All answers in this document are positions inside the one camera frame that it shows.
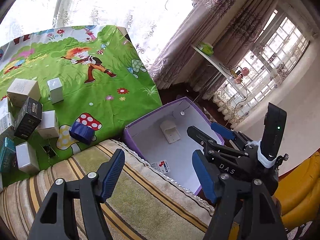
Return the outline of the large beige cardboard box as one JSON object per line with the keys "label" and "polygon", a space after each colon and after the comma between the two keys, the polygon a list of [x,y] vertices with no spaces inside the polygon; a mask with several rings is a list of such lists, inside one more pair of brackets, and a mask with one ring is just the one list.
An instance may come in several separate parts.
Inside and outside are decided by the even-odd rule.
{"label": "large beige cardboard box", "polygon": [[16,78],[7,89],[7,95],[11,104],[15,107],[22,107],[27,98],[39,101],[41,92],[36,80]]}

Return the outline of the pink toy on shelf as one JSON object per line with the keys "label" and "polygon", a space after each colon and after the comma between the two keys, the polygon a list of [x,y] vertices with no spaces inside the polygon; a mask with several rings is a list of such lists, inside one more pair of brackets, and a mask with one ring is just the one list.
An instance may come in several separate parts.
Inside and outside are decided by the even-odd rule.
{"label": "pink toy on shelf", "polygon": [[249,69],[247,67],[240,68],[235,72],[234,83],[240,84],[243,81],[243,78],[249,74]]}

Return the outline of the green tissue pack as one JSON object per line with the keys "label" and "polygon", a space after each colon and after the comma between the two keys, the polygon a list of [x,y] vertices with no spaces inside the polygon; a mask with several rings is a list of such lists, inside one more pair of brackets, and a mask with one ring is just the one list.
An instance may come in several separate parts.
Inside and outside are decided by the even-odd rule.
{"label": "green tissue pack", "polygon": [[200,42],[197,45],[197,48],[207,56],[213,55],[213,46],[211,44],[208,44],[206,42]]}

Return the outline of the black binder clip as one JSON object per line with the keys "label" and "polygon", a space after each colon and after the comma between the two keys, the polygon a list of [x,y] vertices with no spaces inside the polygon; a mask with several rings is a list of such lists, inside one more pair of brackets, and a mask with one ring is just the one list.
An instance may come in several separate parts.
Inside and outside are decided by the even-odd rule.
{"label": "black binder clip", "polygon": [[42,149],[44,150],[49,159],[58,156],[50,144],[43,145]]}

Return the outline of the teal box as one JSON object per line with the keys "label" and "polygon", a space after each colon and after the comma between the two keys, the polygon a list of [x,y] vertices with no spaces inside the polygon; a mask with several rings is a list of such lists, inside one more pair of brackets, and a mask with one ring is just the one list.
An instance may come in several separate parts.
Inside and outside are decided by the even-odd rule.
{"label": "teal box", "polygon": [[12,139],[5,137],[1,148],[1,173],[7,173],[12,167],[12,163],[16,156],[16,146]]}

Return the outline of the green cartoon print cloth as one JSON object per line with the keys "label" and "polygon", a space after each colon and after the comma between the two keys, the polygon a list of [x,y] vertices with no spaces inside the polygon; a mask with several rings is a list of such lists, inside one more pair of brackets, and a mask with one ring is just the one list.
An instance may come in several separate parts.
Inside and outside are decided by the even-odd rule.
{"label": "green cartoon print cloth", "polygon": [[[52,104],[47,81],[58,77],[63,100]],[[69,136],[88,117],[92,144],[119,135],[125,126],[161,106],[155,83],[127,35],[114,25],[48,29],[1,45],[1,99],[16,79],[36,80],[44,111],[56,111],[59,137],[34,132],[28,142],[41,170],[87,148]],[[49,159],[43,145],[57,157]]]}

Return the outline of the dark blue pouch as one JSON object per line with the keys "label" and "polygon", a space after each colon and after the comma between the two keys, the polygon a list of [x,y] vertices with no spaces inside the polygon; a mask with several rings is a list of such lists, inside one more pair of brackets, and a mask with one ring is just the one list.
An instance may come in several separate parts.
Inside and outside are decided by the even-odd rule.
{"label": "dark blue pouch", "polygon": [[95,131],[88,126],[75,121],[69,129],[69,135],[83,144],[90,145],[92,138],[95,136]]}

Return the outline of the yellow cushion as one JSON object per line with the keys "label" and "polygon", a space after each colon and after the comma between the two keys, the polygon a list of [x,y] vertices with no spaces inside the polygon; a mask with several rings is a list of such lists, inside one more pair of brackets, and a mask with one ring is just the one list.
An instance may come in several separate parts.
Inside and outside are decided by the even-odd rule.
{"label": "yellow cushion", "polygon": [[319,211],[319,152],[284,177],[274,196],[280,201],[285,228],[292,230],[314,220]]}

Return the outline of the white shelf board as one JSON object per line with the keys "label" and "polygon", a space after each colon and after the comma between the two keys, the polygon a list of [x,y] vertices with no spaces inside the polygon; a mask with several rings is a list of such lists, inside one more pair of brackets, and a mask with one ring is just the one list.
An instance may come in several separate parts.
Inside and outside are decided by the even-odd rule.
{"label": "white shelf board", "polygon": [[197,101],[198,99],[202,98],[204,96],[204,94],[206,93],[207,90],[210,89],[210,87],[212,87],[212,85],[221,77],[224,76],[226,79],[232,79],[233,75],[231,74],[231,69],[228,69],[224,64],[222,64],[222,62],[220,60],[218,60],[214,55],[210,55],[208,56],[207,54],[205,54],[204,52],[202,52],[199,48],[197,48],[195,45],[191,45],[191,47],[198,53],[200,54],[204,59],[206,59],[206,61],[208,61],[209,66],[213,67],[214,69],[216,69],[217,73],[215,73],[215,75],[213,77],[211,77],[206,84],[204,85],[204,87],[202,88],[202,90],[199,92],[198,96],[196,97],[196,99],[194,100]]}

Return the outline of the purple cardboard box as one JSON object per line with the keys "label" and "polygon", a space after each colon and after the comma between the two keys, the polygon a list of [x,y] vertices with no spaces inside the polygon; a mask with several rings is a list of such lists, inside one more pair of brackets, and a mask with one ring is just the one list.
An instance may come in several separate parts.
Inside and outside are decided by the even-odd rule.
{"label": "purple cardboard box", "polygon": [[184,188],[198,194],[201,185],[192,165],[192,154],[201,146],[187,135],[195,126],[223,145],[205,114],[188,98],[180,98],[127,125],[124,141],[151,166]]}

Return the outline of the white jeyin cube box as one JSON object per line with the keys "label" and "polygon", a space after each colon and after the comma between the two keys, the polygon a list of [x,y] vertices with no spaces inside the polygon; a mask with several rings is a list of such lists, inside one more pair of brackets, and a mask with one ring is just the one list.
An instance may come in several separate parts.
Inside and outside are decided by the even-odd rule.
{"label": "white jeyin cube box", "polygon": [[56,111],[52,110],[42,112],[42,120],[37,127],[37,132],[43,139],[59,137],[59,124]]}

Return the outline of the small silver white box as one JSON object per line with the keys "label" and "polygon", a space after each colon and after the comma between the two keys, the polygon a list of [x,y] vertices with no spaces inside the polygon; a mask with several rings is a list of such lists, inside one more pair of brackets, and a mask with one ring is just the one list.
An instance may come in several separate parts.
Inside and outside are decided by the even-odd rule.
{"label": "small silver white box", "polygon": [[62,83],[58,77],[48,80],[47,85],[50,92],[50,99],[52,104],[63,100]]}

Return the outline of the white medicine box text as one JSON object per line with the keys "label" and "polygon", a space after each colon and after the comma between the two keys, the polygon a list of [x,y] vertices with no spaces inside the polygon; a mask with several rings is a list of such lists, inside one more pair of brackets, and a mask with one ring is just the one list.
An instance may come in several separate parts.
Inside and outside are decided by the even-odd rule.
{"label": "white medicine box text", "polygon": [[15,120],[11,113],[7,113],[1,118],[0,125],[1,142],[6,137],[8,137],[11,140],[14,139]]}

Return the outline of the silver white oblong box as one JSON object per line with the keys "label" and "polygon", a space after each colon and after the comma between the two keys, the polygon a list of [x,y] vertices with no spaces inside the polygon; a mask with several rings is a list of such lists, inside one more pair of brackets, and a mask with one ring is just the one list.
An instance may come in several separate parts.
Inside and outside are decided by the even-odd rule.
{"label": "silver white oblong box", "polygon": [[29,144],[24,142],[16,146],[16,157],[18,169],[26,174],[40,172],[36,151]]}

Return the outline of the black product box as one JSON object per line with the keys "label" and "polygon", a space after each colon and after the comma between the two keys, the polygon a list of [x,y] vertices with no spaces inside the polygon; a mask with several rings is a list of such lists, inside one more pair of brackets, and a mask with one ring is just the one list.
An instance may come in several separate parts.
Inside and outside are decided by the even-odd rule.
{"label": "black product box", "polygon": [[42,104],[28,97],[15,120],[14,136],[28,140],[42,121]]}

